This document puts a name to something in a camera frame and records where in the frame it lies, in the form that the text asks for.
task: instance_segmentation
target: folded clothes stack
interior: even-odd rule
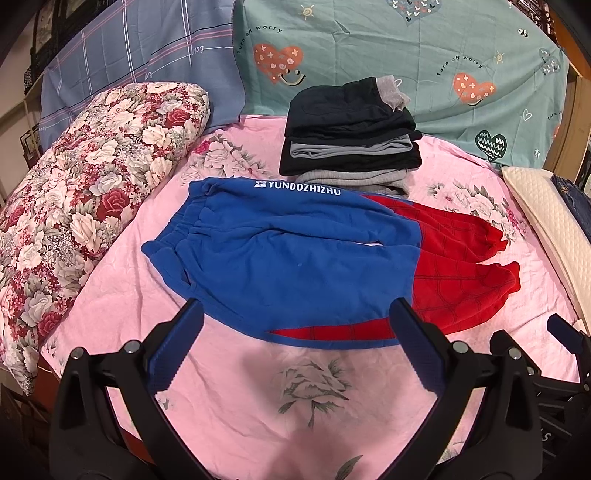
[[[279,173],[298,182],[407,196],[422,138],[394,77],[302,90],[290,103]]]

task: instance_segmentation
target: metal screw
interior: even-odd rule
[[[519,360],[521,358],[521,350],[519,350],[518,348],[515,348],[515,347],[511,347],[511,348],[509,348],[509,356],[513,360]]]
[[[84,349],[81,346],[77,346],[76,348],[74,348],[70,354],[70,356],[74,360],[78,360],[79,358],[82,358],[82,355],[84,355]]]
[[[457,353],[466,353],[469,350],[469,347],[467,345],[467,343],[464,343],[462,341],[457,341],[457,342],[453,342],[452,343],[452,348],[457,352]]]
[[[140,346],[141,343],[139,343],[137,340],[130,340],[123,346],[123,350],[125,350],[127,353],[135,353],[139,350]]]

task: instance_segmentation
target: pillow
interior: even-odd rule
[[[0,359],[26,394],[40,342],[208,118],[198,85],[102,92],[8,198],[0,212]]]
[[[553,173],[521,167],[503,167],[502,172],[590,332],[591,244],[554,187]]]

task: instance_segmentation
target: white quilted pillow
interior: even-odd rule
[[[591,327],[591,244],[554,184],[552,172],[503,167],[503,178],[537,233],[587,331]]]

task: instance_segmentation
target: wooden bed frame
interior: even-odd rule
[[[571,64],[562,123],[546,157],[544,169],[575,181],[583,165],[590,135],[591,81],[583,78]]]

